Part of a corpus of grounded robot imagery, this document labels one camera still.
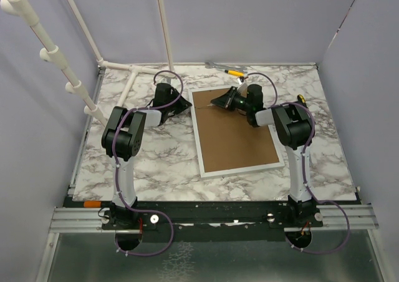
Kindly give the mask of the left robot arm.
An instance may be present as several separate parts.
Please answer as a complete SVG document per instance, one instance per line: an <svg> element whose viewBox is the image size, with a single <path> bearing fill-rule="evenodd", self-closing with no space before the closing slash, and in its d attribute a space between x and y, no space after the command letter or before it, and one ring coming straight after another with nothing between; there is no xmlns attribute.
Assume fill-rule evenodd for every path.
<svg viewBox="0 0 399 282"><path fill-rule="evenodd" d="M133 207L137 195L133 182L133 162L138 154L144 129L163 125L170 117L188 110L192 104L167 83L156 86L155 96L148 106L128 110L113 108L102 134L101 145L113 160L115 182L112 203L119 209L116 221L129 229L136 225L138 214Z"/></svg>

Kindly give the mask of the white picture frame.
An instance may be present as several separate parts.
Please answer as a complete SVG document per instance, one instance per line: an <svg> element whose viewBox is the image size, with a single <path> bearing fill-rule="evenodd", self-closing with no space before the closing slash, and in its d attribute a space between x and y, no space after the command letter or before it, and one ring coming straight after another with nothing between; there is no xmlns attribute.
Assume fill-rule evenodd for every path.
<svg viewBox="0 0 399 282"><path fill-rule="evenodd" d="M245 116L219 107L195 109L228 91L226 86L188 92L202 178L282 168L284 159L273 126L254 128Z"/></svg>

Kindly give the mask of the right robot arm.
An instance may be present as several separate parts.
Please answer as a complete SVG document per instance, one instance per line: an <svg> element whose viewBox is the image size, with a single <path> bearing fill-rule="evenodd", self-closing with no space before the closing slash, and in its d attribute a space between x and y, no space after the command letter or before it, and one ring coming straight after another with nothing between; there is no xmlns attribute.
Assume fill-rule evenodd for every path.
<svg viewBox="0 0 399 282"><path fill-rule="evenodd" d="M212 99L211 104L219 108L244 112L252 127L274 125L280 143L286 148L290 190L289 200L295 204L313 199L310 183L310 145L315 135L315 121L307 108L303 95L294 102L264 107L262 87L249 85L246 96L237 87Z"/></svg>

